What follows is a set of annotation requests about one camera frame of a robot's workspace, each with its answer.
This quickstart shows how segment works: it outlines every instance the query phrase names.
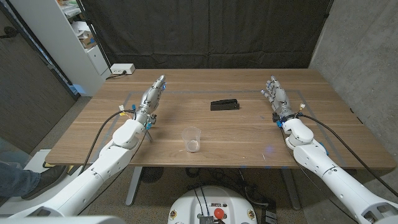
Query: jeans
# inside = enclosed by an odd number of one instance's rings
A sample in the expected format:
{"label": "jeans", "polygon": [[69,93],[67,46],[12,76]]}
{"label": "jeans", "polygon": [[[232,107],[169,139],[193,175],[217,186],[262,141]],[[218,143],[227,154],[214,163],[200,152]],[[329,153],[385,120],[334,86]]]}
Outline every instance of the jeans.
{"label": "jeans", "polygon": [[0,196],[19,197],[31,192],[40,180],[40,173],[20,170],[0,162]]}

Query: plastic cup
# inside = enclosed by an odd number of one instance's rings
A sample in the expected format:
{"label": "plastic cup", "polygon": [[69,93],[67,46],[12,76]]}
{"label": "plastic cup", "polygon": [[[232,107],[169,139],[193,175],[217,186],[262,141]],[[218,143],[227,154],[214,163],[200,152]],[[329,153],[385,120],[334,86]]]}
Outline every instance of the plastic cup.
{"label": "plastic cup", "polygon": [[200,129],[195,127],[187,127],[182,131],[182,139],[184,139],[185,150],[188,152],[197,152],[200,149]]}

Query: robotic arm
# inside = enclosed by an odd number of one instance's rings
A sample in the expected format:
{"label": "robotic arm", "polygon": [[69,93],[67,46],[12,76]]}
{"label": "robotic arm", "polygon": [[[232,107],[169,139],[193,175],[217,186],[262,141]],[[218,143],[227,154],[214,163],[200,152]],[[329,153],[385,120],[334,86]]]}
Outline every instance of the robotic arm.
{"label": "robotic arm", "polygon": [[135,119],[128,119],[113,133],[112,140],[102,148],[99,158],[87,170],[50,200],[10,218],[78,215],[89,204],[105,180],[130,163],[139,147],[138,135],[144,134],[156,121],[156,115],[152,113],[159,105],[165,84],[165,77],[162,75],[144,93]]}
{"label": "robotic arm", "polygon": [[319,176],[358,223],[398,222],[398,204],[374,195],[327,156],[326,149],[313,138],[312,131],[292,112],[289,98],[274,76],[267,82],[267,91],[261,93],[272,104],[274,121],[278,121],[289,135],[285,141],[294,151],[294,159]]}

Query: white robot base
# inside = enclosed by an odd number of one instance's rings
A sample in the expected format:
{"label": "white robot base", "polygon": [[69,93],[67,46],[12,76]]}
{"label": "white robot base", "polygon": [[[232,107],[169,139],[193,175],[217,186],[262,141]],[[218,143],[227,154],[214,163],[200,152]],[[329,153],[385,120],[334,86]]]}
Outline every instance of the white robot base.
{"label": "white robot base", "polygon": [[235,191],[220,186],[202,186],[183,194],[172,205],[167,223],[199,224],[202,211],[203,216],[213,216],[217,220],[217,208],[224,211],[222,221],[226,224],[257,223],[251,204]]}

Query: wooden table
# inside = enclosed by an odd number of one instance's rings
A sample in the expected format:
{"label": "wooden table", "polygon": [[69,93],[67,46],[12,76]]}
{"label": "wooden table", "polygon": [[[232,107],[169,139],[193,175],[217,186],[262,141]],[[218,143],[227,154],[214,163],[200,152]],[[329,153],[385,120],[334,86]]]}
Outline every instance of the wooden table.
{"label": "wooden table", "polygon": [[[299,110],[300,103],[305,103],[302,112],[335,130],[370,168],[396,166],[325,79],[308,69],[136,70],[133,75],[106,81],[46,161],[82,164],[102,123],[119,110],[119,105],[126,109],[132,104],[138,106],[143,92],[162,74],[166,76],[167,87],[155,112],[157,122],[150,129],[154,142],[143,142],[131,162],[134,166],[297,168],[279,128],[272,122],[271,104],[260,93],[271,75],[286,90],[293,109]],[[240,110],[210,111],[211,101],[231,98],[238,100]],[[126,119],[127,116],[118,116],[105,126],[91,160]],[[363,168],[325,128],[306,118],[302,121],[339,166]],[[199,152],[185,151],[181,133],[188,126],[201,129]],[[141,170],[137,170],[132,182],[139,180]],[[136,190],[136,186],[130,188],[131,200]]]}

